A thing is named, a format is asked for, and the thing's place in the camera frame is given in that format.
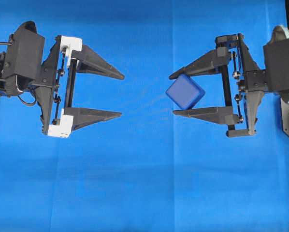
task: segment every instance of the blue cube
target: blue cube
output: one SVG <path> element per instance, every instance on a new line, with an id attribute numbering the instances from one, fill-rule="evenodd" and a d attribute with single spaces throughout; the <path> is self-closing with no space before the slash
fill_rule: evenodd
<path id="1" fill-rule="evenodd" d="M 189 76 L 181 74 L 166 91 L 182 110 L 193 108 L 193 106 L 205 95 L 205 91 Z"/>

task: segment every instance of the cable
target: cable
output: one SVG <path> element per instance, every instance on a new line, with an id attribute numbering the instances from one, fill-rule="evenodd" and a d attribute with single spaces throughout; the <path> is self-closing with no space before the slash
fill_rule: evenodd
<path id="1" fill-rule="evenodd" d="M 17 90 L 18 90 L 20 93 L 23 93 L 23 91 L 20 90 L 19 87 L 18 87 L 18 75 L 15 76 L 15 86 L 17 87 Z"/>
<path id="2" fill-rule="evenodd" d="M 20 96 L 18 96 L 18 98 L 20 99 L 20 101 L 24 104 L 24 105 L 26 105 L 26 106 L 34 106 L 35 104 L 36 104 L 36 101 L 37 101 L 37 98 L 36 98 L 36 95 L 35 95 L 35 92 L 34 92 L 34 90 L 33 89 L 30 89 L 30 93 L 31 93 L 31 95 L 34 97 L 34 101 L 33 102 L 31 102 L 31 103 L 29 103 L 29 102 L 26 102 L 26 101 L 24 101 Z"/>
<path id="3" fill-rule="evenodd" d="M 9 43 L 9 42 L 0 42 L 0 45 L 7 45 L 7 46 L 10 46 L 10 45 L 13 45 L 12 43 Z"/>

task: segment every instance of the blue surface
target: blue surface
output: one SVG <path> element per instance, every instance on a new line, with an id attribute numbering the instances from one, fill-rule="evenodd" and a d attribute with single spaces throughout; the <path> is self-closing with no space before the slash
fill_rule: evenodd
<path id="1" fill-rule="evenodd" d="M 225 126 L 174 116 L 165 95 L 167 77 L 218 35 L 243 33 L 264 68 L 285 18 L 283 0 L 0 1 L 0 41 L 34 20 L 43 58 L 56 35 L 81 37 L 126 76 L 77 76 L 75 107 L 123 116 L 66 140 L 41 134 L 38 106 L 0 98 L 0 232 L 288 232 L 277 96 L 263 98 L 256 136 L 229 139 Z M 223 106 L 219 75 L 195 80 L 207 92 L 198 107 Z"/>
<path id="2" fill-rule="evenodd" d="M 166 94 L 182 110 L 187 110 L 199 102 L 205 91 L 189 76 L 181 74 L 167 89 Z"/>

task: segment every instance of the blue fabric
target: blue fabric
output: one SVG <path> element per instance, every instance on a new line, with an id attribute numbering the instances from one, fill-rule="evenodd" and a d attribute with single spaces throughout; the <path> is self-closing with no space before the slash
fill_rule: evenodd
<path id="1" fill-rule="evenodd" d="M 278 97 L 263 98 L 257 135 L 229 139 L 225 126 L 174 116 L 165 95 L 167 77 L 218 35 L 243 33 L 264 68 L 284 1 L 1 0 L 0 41 L 26 20 L 46 38 L 44 59 L 56 35 L 75 36 L 125 74 L 79 74 L 73 101 L 123 116 L 55 139 L 41 134 L 38 106 L 0 98 L 0 232 L 289 231 Z M 195 81 L 206 90 L 198 107 L 223 106 L 219 75 Z"/>
<path id="2" fill-rule="evenodd" d="M 205 91 L 189 76 L 181 74 L 167 89 L 166 94 L 181 109 L 187 110 L 199 102 Z"/>

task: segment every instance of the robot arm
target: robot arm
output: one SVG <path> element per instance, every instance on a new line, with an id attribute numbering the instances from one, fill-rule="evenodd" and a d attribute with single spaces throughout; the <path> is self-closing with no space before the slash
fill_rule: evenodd
<path id="1" fill-rule="evenodd" d="M 249 53 L 242 34 L 219 36 L 215 40 L 216 49 L 206 53 L 186 67 L 170 75 L 176 79 L 181 74 L 188 76 L 218 74 L 222 75 L 225 107 L 177 110 L 180 116 L 194 117 L 217 124 L 226 124 L 228 137 L 248 136 L 256 133 L 257 109 L 265 93 L 278 93 L 285 104 L 289 105 L 289 31 L 277 26 L 272 39 L 263 47 L 266 69 L 261 70 Z M 228 64 L 233 60 L 233 78 L 237 80 L 238 94 L 235 100 L 238 115 L 233 113 Z M 235 125 L 242 123 L 239 102 L 244 102 L 246 129 L 236 130 Z"/>
<path id="2" fill-rule="evenodd" d="M 48 58 L 41 64 L 43 44 L 44 38 L 37 34 L 32 21 L 22 24 L 10 36 L 7 52 L 0 54 L 0 96 L 20 98 L 24 92 L 30 92 L 42 111 L 43 134 L 54 137 L 67 138 L 74 130 L 121 116 L 117 112 L 73 108 L 72 99 L 76 73 L 92 73 L 119 80 L 123 80 L 124 75 L 82 44 L 82 39 L 61 35 L 56 37 Z M 58 69 L 60 53 L 62 64 Z M 59 80 L 65 74 L 66 59 L 68 80 L 65 103 L 58 118 L 61 102 Z M 50 123 L 53 103 L 56 104 L 56 112 Z"/>

